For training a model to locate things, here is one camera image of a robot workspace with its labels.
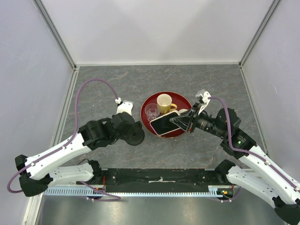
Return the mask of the smartphone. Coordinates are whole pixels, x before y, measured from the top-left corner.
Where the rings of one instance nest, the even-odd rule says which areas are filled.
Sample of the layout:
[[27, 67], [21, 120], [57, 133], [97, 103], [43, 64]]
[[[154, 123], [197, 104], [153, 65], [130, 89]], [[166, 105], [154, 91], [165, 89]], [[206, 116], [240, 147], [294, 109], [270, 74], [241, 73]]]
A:
[[170, 122], [171, 118], [180, 116], [179, 112], [174, 110], [150, 121], [150, 126], [158, 136], [166, 135], [170, 132], [180, 130], [180, 127]]

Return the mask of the black phone stand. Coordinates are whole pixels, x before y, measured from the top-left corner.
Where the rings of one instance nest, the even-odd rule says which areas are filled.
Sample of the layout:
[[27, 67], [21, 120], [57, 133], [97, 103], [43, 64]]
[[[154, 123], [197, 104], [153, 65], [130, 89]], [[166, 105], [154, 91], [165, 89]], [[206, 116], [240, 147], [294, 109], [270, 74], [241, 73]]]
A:
[[125, 142], [131, 146], [140, 145], [145, 138], [145, 133], [142, 127], [142, 123], [137, 121], [131, 126], [125, 137]]

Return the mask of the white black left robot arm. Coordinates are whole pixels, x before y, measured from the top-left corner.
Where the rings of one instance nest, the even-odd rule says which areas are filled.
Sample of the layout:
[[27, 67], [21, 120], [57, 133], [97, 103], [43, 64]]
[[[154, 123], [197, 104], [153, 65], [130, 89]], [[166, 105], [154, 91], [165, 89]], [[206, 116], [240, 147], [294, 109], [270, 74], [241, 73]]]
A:
[[113, 145], [118, 140], [137, 146], [144, 141], [144, 137], [141, 122], [135, 121], [127, 112], [112, 118], [91, 120], [75, 135], [50, 149], [32, 157], [19, 155], [15, 158], [21, 192], [26, 197], [32, 197], [58, 184], [97, 185], [104, 176], [98, 161], [89, 160], [83, 165], [67, 167], [62, 164], [97, 148]]

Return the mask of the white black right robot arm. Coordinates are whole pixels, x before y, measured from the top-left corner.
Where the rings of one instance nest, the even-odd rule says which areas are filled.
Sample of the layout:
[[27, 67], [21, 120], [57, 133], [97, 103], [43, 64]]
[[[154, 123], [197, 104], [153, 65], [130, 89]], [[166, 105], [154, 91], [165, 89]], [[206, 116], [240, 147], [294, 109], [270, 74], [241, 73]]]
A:
[[169, 120], [186, 132], [196, 128], [222, 139], [221, 147], [229, 155], [254, 171], [248, 174], [232, 162], [224, 161], [215, 172], [219, 184], [236, 184], [263, 199], [286, 223], [300, 223], [300, 183], [288, 175], [248, 134], [240, 128], [236, 112], [224, 107], [215, 118], [208, 116], [198, 103]]

